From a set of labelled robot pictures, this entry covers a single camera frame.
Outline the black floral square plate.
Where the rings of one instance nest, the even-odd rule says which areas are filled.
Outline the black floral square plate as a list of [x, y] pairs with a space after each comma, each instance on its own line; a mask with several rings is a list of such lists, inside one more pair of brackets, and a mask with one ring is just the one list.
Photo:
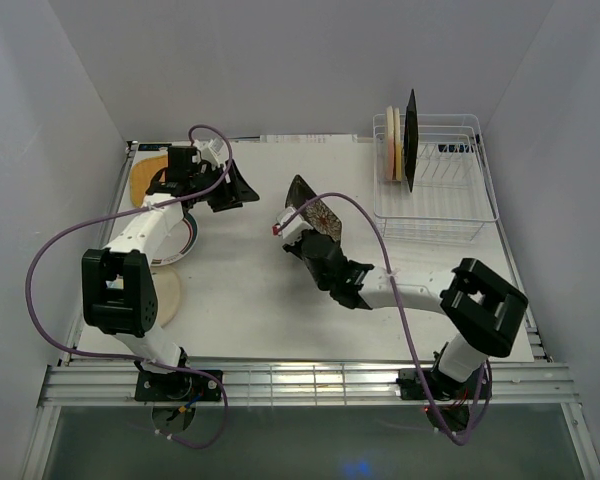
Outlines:
[[[298, 210], [306, 202], [315, 198], [317, 194], [308, 185], [304, 178], [296, 174], [289, 186], [285, 206]], [[316, 200], [307, 206], [300, 217], [304, 219], [318, 233], [328, 235], [335, 242], [341, 241], [342, 222], [336, 214], [322, 201]]]

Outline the green rimmed white plate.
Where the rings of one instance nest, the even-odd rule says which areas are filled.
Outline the green rimmed white plate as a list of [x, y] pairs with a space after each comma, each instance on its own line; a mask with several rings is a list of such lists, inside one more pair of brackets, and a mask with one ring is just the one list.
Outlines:
[[198, 235], [196, 219], [191, 214], [185, 214], [160, 244], [152, 258], [151, 266], [167, 266], [183, 259], [195, 246]]

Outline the pink cream round plate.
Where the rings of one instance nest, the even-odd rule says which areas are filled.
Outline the pink cream round plate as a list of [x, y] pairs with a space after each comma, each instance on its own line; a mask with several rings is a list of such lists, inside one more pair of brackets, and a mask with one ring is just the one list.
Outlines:
[[385, 144], [386, 144], [386, 167], [385, 179], [393, 181], [395, 175], [395, 125], [394, 125], [394, 109], [391, 105], [385, 111], [386, 127], [385, 127]]

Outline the cream floral square plate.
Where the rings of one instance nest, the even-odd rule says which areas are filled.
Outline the cream floral square plate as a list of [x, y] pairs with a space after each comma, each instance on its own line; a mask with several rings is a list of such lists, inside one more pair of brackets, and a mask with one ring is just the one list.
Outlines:
[[406, 106], [403, 135], [403, 173], [410, 192], [414, 188], [418, 144], [419, 129], [416, 94], [415, 90], [412, 89]]

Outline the yellow cream round plate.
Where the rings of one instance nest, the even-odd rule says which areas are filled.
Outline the yellow cream round plate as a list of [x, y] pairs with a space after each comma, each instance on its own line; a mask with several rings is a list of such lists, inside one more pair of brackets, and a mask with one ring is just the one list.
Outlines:
[[400, 109], [393, 110], [394, 122], [394, 174], [393, 179], [396, 182], [403, 180], [403, 134], [401, 130]]

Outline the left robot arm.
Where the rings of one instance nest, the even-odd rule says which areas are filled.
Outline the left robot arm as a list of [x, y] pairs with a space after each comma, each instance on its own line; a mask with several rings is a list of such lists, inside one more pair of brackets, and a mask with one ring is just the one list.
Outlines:
[[159, 374], [158, 388], [170, 399], [185, 397], [192, 376], [182, 367], [186, 352], [158, 324], [159, 301], [151, 273], [157, 251], [198, 202], [215, 213], [256, 202], [237, 166], [220, 158], [214, 141], [167, 149], [167, 166], [146, 190], [142, 211], [102, 249], [82, 257], [86, 323], [123, 343], [139, 366]]

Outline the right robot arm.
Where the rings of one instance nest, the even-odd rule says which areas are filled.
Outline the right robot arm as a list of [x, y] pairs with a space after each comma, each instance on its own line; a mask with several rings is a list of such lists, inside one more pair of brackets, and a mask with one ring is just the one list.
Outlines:
[[445, 315], [457, 334], [425, 372], [432, 392], [454, 397], [486, 360], [510, 355], [528, 298], [482, 261], [464, 258], [450, 271], [388, 272], [348, 259], [330, 236], [304, 230], [283, 250], [301, 260], [317, 288], [348, 309], [401, 305]]

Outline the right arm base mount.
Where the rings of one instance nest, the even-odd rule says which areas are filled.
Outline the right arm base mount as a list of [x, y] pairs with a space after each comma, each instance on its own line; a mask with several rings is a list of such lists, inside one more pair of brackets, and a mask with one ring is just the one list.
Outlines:
[[[436, 401], [469, 400], [477, 391], [479, 400], [486, 400], [491, 396], [492, 381], [483, 369], [475, 370], [464, 382], [453, 380], [435, 369], [424, 369], [423, 375], [431, 396]], [[396, 384], [399, 386], [402, 400], [427, 399], [424, 383], [415, 369], [400, 369]]]

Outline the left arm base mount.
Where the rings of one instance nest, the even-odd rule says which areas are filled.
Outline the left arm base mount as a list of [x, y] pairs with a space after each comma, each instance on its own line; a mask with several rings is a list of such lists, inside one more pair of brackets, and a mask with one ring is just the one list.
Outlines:
[[222, 394], [218, 382], [223, 380], [222, 370], [204, 370], [200, 374], [172, 372], [166, 374], [140, 371], [134, 400], [138, 402], [182, 402], [198, 398], [201, 401], [220, 401]]

